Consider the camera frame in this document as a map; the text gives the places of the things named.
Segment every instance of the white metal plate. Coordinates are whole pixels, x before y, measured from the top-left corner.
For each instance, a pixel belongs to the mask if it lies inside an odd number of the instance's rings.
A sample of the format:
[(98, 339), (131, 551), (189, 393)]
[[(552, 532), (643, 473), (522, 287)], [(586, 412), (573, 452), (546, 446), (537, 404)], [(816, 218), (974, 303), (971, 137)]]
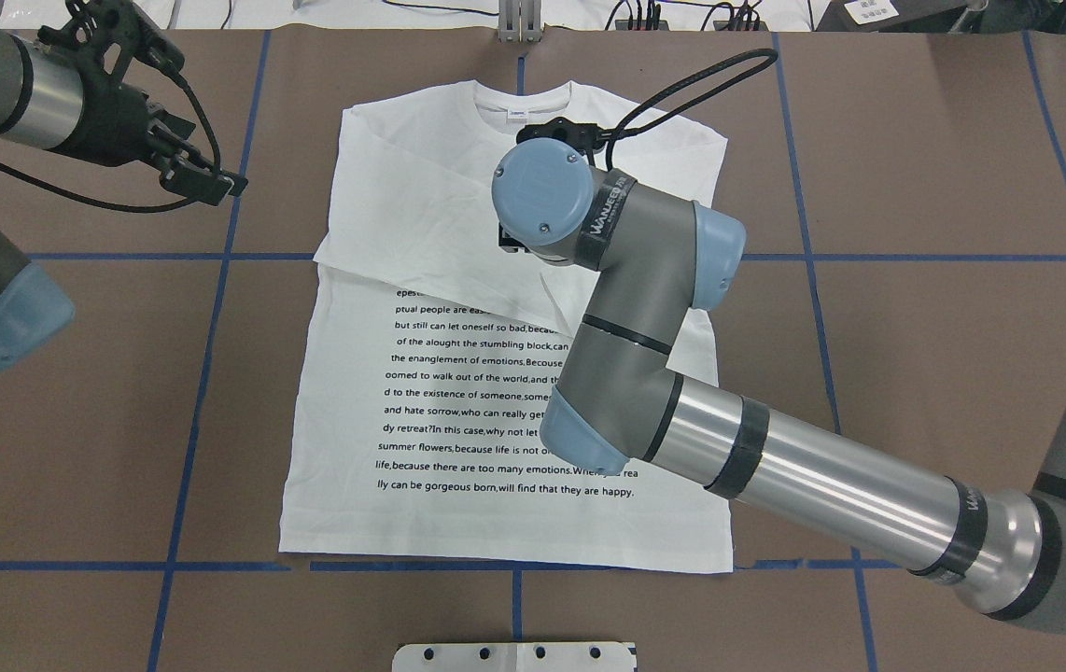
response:
[(628, 642), (405, 645), (392, 672), (635, 672), (635, 652)]

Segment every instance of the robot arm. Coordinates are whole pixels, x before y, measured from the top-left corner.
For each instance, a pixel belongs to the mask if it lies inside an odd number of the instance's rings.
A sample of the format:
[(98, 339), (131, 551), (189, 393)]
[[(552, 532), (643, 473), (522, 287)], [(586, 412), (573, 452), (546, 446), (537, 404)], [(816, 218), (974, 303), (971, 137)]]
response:
[[(195, 201), (215, 206), (227, 195), (242, 194), (246, 178), (222, 170), (217, 141), (180, 74), (184, 57), (161, 30), (131, 0), (69, 0), (67, 5), (68, 25), (45, 26), (36, 43), (0, 31), (0, 138), (102, 166), (142, 161), (159, 171), (165, 191), (183, 196), (175, 204), (136, 207), (58, 191), (90, 205), (154, 213)], [(213, 160), (187, 141), (192, 123), (124, 84), (132, 60), (184, 90)], [(0, 370), (41, 348), (72, 315), (63, 290), (0, 233)]]
[(628, 459), (813, 527), (968, 607), (1066, 633), (1066, 414), (1032, 494), (982, 493), (665, 368), (688, 307), (728, 289), (745, 229), (558, 140), (521, 142), (491, 180), (500, 225), (534, 254), (598, 271), (540, 435), (578, 467)]

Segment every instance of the brown table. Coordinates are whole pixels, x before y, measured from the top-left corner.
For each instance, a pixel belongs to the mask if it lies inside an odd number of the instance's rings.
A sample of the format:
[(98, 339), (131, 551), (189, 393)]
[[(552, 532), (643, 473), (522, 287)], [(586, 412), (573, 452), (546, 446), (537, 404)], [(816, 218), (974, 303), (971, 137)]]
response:
[[(839, 541), (733, 506), (724, 577), (276, 553), (341, 110), (478, 79), (641, 99), (743, 49), (692, 116), (749, 229), (713, 315), (729, 390), (986, 490), (1027, 490), (1066, 400), (1066, 37), (179, 33), (229, 165), (219, 208), (99, 212), (0, 176), (0, 227), (77, 323), (0, 375), (0, 669), (387, 669), (397, 645), (624, 639), (642, 669), (1066, 669)], [(141, 76), (171, 110), (166, 81)], [(131, 203), (145, 166), (0, 158)]]

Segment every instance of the blue joint cap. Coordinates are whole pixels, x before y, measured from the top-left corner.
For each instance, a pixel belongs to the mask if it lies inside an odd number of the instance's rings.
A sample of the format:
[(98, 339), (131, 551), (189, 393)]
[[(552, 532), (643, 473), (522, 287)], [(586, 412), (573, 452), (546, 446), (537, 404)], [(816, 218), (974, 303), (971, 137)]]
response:
[(37, 265), (27, 265), (0, 294), (0, 370), (47, 343), (76, 316), (63, 289)]
[(691, 307), (713, 310), (732, 286), (745, 254), (745, 225), (738, 220), (694, 204), (694, 298)]
[(550, 405), (542, 418), (542, 443), (550, 452), (576, 467), (601, 476), (619, 474), (628, 463), (628, 455), (607, 442), (600, 433), (583, 420), (555, 385), (550, 391)]
[(592, 170), (566, 142), (526, 140), (504, 154), (491, 178), (491, 204), (513, 238), (540, 247), (570, 236), (587, 217)]

